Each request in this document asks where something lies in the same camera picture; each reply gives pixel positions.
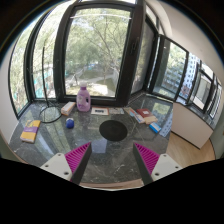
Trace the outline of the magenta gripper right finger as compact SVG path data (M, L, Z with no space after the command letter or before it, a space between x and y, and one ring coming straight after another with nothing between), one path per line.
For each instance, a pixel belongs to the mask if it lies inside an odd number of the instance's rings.
M144 185L182 169L168 154L159 155L138 143L133 144L133 154Z

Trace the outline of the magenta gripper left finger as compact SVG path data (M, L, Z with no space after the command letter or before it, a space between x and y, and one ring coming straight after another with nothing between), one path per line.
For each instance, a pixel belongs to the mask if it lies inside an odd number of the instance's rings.
M55 154L41 169L79 185L91 153L91 143L86 143L66 154Z

